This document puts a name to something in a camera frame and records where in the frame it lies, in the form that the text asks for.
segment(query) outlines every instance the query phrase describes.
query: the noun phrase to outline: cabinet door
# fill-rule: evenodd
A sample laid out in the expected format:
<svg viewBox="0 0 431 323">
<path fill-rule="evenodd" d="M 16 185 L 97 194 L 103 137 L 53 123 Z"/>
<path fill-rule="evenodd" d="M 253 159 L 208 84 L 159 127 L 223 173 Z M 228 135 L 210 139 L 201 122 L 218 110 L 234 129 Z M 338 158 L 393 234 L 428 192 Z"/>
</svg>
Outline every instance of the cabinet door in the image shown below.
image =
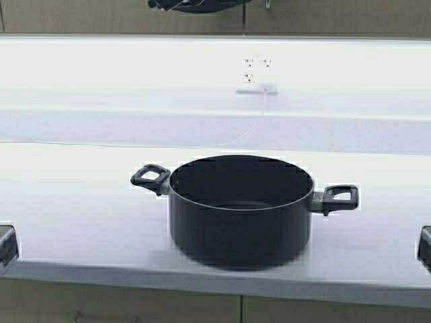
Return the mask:
<svg viewBox="0 0 431 323">
<path fill-rule="evenodd" d="M 12 33 L 229 34 L 242 32 L 242 10 L 209 15 L 150 10 L 147 0 L 0 0 Z"/>
<path fill-rule="evenodd" d="M 237 323 L 229 295 L 0 279 L 0 322 Z"/>
<path fill-rule="evenodd" d="M 425 323 L 431 322 L 431 311 L 390 306 L 244 297 L 242 317 L 244 323 Z"/>
<path fill-rule="evenodd" d="M 431 35 L 428 0 L 265 0 L 248 6 L 251 34 Z"/>
</svg>

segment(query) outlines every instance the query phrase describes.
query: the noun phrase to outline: white wall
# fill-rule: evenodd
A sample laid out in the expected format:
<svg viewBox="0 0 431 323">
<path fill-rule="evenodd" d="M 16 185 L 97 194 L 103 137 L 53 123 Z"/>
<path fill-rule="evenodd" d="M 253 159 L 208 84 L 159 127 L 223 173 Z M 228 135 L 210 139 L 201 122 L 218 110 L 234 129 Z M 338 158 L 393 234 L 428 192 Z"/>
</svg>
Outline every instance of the white wall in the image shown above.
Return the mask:
<svg viewBox="0 0 431 323">
<path fill-rule="evenodd" d="M 0 141 L 431 153 L 429 57 L 413 40 L 2 36 Z M 278 96 L 236 93 L 248 58 L 272 60 Z"/>
</svg>

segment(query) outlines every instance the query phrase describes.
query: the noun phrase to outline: cooking pot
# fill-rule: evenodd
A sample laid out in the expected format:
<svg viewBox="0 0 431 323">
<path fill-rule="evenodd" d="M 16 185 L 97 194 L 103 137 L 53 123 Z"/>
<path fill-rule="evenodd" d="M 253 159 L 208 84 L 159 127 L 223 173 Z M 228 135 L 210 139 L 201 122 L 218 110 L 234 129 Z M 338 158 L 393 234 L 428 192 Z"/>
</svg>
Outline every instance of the cooking pot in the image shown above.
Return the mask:
<svg viewBox="0 0 431 323">
<path fill-rule="evenodd" d="M 305 247 L 312 212 L 353 210 L 359 201 L 354 185 L 315 192 L 298 166 L 251 155 L 198 159 L 173 173 L 150 164 L 131 183 L 169 196 L 170 234 L 186 255 L 227 267 L 282 264 Z M 335 199 L 345 192 L 348 200 Z"/>
</svg>

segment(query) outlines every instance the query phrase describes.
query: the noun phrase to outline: kitchen counter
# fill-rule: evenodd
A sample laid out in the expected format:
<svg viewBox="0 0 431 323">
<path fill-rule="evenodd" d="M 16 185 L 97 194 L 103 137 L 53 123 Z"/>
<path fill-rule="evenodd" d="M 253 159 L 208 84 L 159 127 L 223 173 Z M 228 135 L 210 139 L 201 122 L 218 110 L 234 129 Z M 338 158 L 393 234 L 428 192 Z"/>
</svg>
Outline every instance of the kitchen counter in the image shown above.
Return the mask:
<svg viewBox="0 0 431 323">
<path fill-rule="evenodd" d="M 129 178 L 146 163 L 226 153 L 293 162 L 319 189 L 357 184 L 360 208 L 313 215 L 306 250 L 283 266 L 199 264 L 172 245 L 166 197 Z M 431 157 L 19 143 L 0 144 L 0 156 L 0 224 L 20 245 L 5 277 L 431 308 L 431 274 L 416 259 L 431 225 Z"/>
</svg>

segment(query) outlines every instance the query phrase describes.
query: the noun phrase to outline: pot rim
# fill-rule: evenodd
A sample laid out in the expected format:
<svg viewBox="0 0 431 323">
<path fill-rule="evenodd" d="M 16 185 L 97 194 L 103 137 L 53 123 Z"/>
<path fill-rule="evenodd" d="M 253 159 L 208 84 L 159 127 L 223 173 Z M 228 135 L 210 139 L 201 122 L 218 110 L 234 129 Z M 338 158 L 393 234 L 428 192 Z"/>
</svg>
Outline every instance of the pot rim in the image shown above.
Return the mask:
<svg viewBox="0 0 431 323">
<path fill-rule="evenodd" d="M 172 175 L 169 176 L 169 179 L 168 179 L 169 192 L 173 192 L 173 194 L 177 195 L 178 197 L 182 198 L 183 200 L 186 200 L 187 202 L 193 203 L 195 205 L 199 205 L 201 207 L 207 207 L 209 209 L 216 209 L 216 210 L 221 210 L 221 211 L 239 211 L 239 212 L 268 211 L 268 210 L 274 210 L 274 209 L 281 209 L 281 208 L 293 205 L 295 203 L 299 203 L 300 201 L 308 198 L 310 196 L 310 194 L 314 193 L 314 180 L 313 180 L 312 176 L 307 171 L 303 170 L 301 167 L 299 167 L 297 165 L 288 163 L 288 162 L 286 162 L 284 160 L 280 160 L 280 159 L 276 159 L 276 158 L 270 158 L 270 157 L 265 157 L 265 156 L 256 156 L 256 155 L 219 155 L 219 156 L 211 156 L 211 157 L 200 158 L 200 159 L 196 159 L 196 160 L 190 161 L 190 162 L 188 162 L 188 163 L 186 163 L 184 165 L 181 165 L 180 167 L 176 168 L 175 171 L 177 171 L 179 168 L 181 168 L 183 166 L 186 166 L 186 165 L 188 165 L 190 163 L 193 163 L 193 162 L 203 161 L 203 160 L 209 159 L 209 158 L 219 158 L 219 157 L 228 157 L 228 156 L 267 158 L 267 159 L 274 160 L 274 161 L 277 161 L 277 162 L 281 161 L 282 163 L 288 164 L 290 166 L 294 166 L 294 167 L 302 170 L 305 174 L 308 175 L 308 177 L 311 179 L 311 188 L 310 188 L 310 190 L 304 196 L 300 197 L 299 199 L 297 199 L 295 201 L 292 201 L 292 202 L 289 202 L 289 203 L 286 203 L 286 204 L 283 204 L 283 205 L 277 205 L 277 206 L 274 206 L 274 207 L 263 207 L 263 208 L 259 208 L 259 209 L 231 209 L 231 208 L 228 208 L 228 207 L 215 207 L 213 205 L 206 205 L 206 204 L 203 204 L 203 203 L 192 201 L 191 199 L 188 199 L 187 197 L 184 197 L 183 195 L 181 195 L 180 193 L 178 193 L 177 191 L 175 191 L 175 189 L 173 189 L 173 187 L 171 187 L 171 185 L 170 185 L 170 179 L 171 179 Z"/>
</svg>

